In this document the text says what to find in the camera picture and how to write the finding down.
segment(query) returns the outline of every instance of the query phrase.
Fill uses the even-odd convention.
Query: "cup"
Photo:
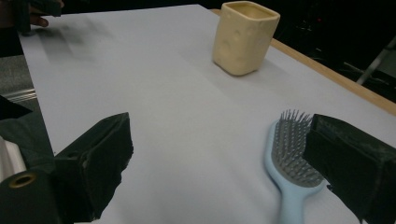
[[[224,3],[213,47],[214,63],[234,76],[258,70],[279,19],[277,12],[253,2]]]

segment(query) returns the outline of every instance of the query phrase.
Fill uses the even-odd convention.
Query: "light blue hairbrush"
[[[279,224],[303,224],[304,200],[325,182],[303,159],[311,118],[296,111],[283,112],[271,126],[265,150],[265,168],[282,192]]]

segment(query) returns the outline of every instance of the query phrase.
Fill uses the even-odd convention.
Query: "table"
[[[263,166],[286,109],[343,119],[396,146],[396,118],[269,48],[243,77],[211,61],[219,17],[191,5],[49,18],[21,38],[55,153],[105,117],[129,112],[135,154],[96,223],[276,223]],[[305,223],[358,223],[327,189]]]

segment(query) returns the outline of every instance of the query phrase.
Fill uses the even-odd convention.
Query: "gray bristle pad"
[[[305,137],[312,117],[296,110],[282,113],[276,125],[272,160],[275,168],[290,182],[313,188],[323,176],[303,159]]]

